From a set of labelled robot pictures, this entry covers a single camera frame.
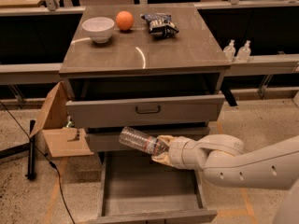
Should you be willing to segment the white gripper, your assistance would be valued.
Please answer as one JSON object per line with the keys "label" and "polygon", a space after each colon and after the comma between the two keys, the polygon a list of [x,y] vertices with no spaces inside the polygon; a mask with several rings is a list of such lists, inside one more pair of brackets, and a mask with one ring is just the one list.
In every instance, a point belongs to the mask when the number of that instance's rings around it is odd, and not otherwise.
{"label": "white gripper", "polygon": [[176,137],[172,135],[159,135],[166,145],[170,145],[167,152],[160,155],[151,156],[151,159],[162,165],[171,166],[184,170],[202,171],[207,159],[206,152],[201,148],[199,141],[194,141],[186,137]]}

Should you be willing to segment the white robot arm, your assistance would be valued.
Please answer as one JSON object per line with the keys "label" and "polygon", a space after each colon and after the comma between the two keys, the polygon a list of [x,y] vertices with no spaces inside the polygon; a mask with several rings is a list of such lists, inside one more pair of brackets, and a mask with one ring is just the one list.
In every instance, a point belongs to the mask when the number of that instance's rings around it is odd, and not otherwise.
{"label": "white robot arm", "polygon": [[288,191],[273,224],[299,224],[299,136],[251,152],[231,135],[212,134],[198,141],[163,135],[166,151],[154,161],[203,173],[209,183],[226,188]]}

